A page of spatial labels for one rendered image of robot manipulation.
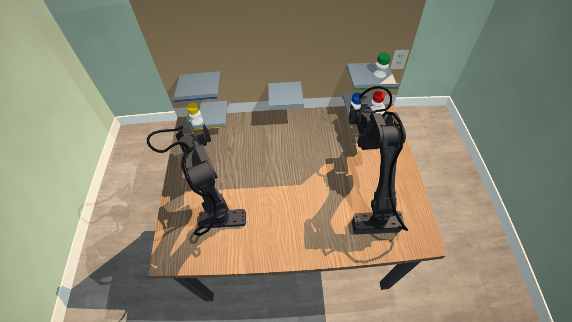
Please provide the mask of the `clear bottle with green cap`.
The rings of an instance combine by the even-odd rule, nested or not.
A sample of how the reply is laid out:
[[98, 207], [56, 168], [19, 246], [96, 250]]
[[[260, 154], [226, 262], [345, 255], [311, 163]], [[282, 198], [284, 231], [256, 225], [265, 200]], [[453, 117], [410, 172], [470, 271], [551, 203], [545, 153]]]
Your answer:
[[378, 79], [383, 79], [386, 77], [390, 58], [391, 57], [388, 53], [379, 53], [376, 67], [374, 68], [374, 76], [376, 76]]

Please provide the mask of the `clear bottle with yellow cap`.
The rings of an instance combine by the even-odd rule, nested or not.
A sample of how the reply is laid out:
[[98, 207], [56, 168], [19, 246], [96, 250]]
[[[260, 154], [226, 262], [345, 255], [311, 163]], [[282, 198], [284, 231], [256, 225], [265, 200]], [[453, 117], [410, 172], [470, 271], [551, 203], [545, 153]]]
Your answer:
[[187, 111], [194, 126], [199, 126], [203, 122], [202, 114], [199, 111], [197, 103], [188, 104]]

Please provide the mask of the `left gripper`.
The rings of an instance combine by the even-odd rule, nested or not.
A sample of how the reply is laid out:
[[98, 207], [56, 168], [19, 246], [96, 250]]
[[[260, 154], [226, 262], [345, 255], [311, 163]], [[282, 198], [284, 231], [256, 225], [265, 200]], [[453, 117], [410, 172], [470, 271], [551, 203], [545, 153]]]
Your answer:
[[[203, 146], [204, 146], [204, 145], [207, 145], [207, 142], [211, 141], [211, 138], [210, 138], [210, 135], [209, 135], [208, 128], [206, 128], [206, 125], [205, 125], [205, 124], [203, 125], [203, 131], [204, 131], [204, 134], [196, 135], [196, 136], [195, 136], [194, 133], [192, 132], [190, 126], [185, 127], [185, 128], [182, 128], [182, 129], [179, 131], [179, 133], [176, 135], [177, 141], [179, 141], [180, 138], [183, 137], [183, 136], [185, 136], [185, 135], [190, 135], [190, 136], [192, 136], [192, 138], [193, 138], [193, 140], [194, 140], [194, 142], [195, 142], [196, 147], [197, 147], [198, 145], [202, 145], [202, 144], [203, 144]], [[195, 139], [196, 139], [196, 140], [195, 140]]]

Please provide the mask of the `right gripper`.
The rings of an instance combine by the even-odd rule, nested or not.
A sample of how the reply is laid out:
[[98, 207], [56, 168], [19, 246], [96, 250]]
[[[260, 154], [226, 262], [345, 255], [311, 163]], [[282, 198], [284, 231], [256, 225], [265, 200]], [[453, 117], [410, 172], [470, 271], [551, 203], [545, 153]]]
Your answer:
[[359, 126], [363, 111], [365, 109], [371, 110], [371, 108], [368, 107], [367, 105], [368, 105], [367, 97], [360, 98], [360, 109], [355, 110], [355, 108], [351, 104], [351, 109], [349, 113], [350, 124], [356, 124], [357, 127]]

